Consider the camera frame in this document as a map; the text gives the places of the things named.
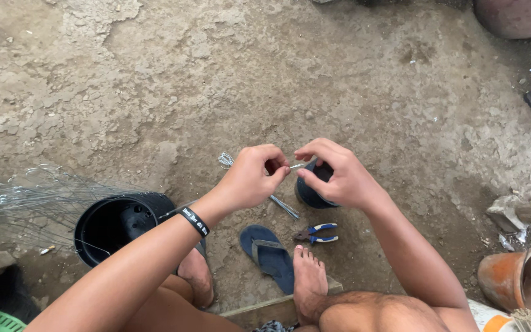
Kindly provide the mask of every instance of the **rubber bracelet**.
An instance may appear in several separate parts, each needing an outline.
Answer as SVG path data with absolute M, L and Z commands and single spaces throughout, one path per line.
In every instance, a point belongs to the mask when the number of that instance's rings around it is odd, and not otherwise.
M 188 222 L 192 224 L 192 226 L 200 233 L 200 236 L 202 238 L 206 238 L 206 235 L 210 233 L 210 230 L 208 229 L 208 226 L 198 217 L 197 214 L 194 213 L 190 208 L 184 207 L 179 208 L 178 213 L 180 215 L 183 215 L 184 218 L 188 219 Z

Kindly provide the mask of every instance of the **blue and white pliers handle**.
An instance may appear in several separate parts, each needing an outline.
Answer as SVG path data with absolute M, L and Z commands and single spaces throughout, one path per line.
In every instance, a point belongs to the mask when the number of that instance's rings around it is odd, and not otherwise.
M 339 239 L 339 237 L 336 235 L 336 236 L 331 236 L 329 238 L 320 238 L 318 236 L 314 236 L 314 235 L 311 235 L 311 234 L 313 234 L 316 231 L 321 230 L 321 229 L 336 228 L 336 227 L 337 227 L 336 223 L 320 224 L 320 225 L 317 225 L 317 226 L 314 226 L 314 227 L 310 227 L 309 226 L 309 227 L 306 228 L 306 230 L 301 230 L 298 233 L 296 233 L 294 235 L 294 238 L 298 239 L 298 240 L 306 240 L 306 239 L 308 239 L 310 241 L 310 243 L 314 243 L 314 242 L 323 242 L 323 243 L 332 242 L 332 241 L 335 241 L 335 240 Z

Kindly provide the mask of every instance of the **terracotta pot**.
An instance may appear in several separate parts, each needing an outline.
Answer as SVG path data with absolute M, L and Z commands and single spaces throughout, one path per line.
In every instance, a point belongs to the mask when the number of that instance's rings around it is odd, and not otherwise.
M 477 272 L 478 284 L 485 296 L 508 311 L 526 308 L 525 288 L 527 280 L 531 279 L 531 263 L 527 270 L 526 264 L 530 259 L 531 248 L 527 252 L 485 257 Z
M 531 38 L 531 0 L 475 0 L 474 12 L 498 37 Z

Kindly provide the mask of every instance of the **black plastic pot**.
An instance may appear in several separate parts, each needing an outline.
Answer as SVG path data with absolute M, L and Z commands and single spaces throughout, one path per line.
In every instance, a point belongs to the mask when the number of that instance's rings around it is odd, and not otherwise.
M 172 217 L 174 209 L 172 201 L 158 192 L 136 192 L 99 200 L 77 221 L 73 234 L 77 255 L 93 268 Z
M 323 162 L 321 166 L 316 165 L 317 160 L 313 160 L 306 165 L 305 169 L 312 171 L 314 175 L 325 182 L 329 182 L 331 176 L 333 176 L 333 169 L 327 162 Z M 306 205 L 313 208 L 334 208 L 340 207 L 340 205 L 335 204 L 332 201 L 328 201 L 319 195 L 318 192 L 315 192 L 313 188 L 306 185 L 305 180 L 301 177 L 296 180 L 296 185 L 294 186 L 294 193 L 296 198 L 304 202 Z

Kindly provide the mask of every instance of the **wire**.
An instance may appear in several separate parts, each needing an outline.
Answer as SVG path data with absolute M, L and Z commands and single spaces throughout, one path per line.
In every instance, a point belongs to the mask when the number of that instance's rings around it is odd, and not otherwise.
M 224 168 L 225 170 L 228 170 L 229 168 L 231 168 L 233 162 L 235 162 L 235 160 L 232 158 L 232 156 L 228 153 L 223 152 L 219 157 L 218 157 L 218 161 L 223 164 L 221 165 L 222 168 Z M 298 165 L 294 165 L 292 166 L 291 168 L 294 168 L 294 167 L 300 167 L 300 166 L 303 166 L 305 165 L 305 163 L 302 163 L 302 164 L 298 164 Z M 288 212 L 288 214 L 294 219 L 294 220 L 298 220 L 298 218 L 300 218 L 299 216 L 299 212 L 296 211 L 294 208 L 292 208 L 291 206 L 289 206 L 288 204 L 284 203 L 283 201 L 281 200 L 278 200 L 276 198 L 276 196 L 274 195 L 270 195 L 269 196 L 270 199 L 272 199 L 273 201 L 275 201 L 276 203 L 278 203 L 279 206 L 281 206 L 286 212 Z

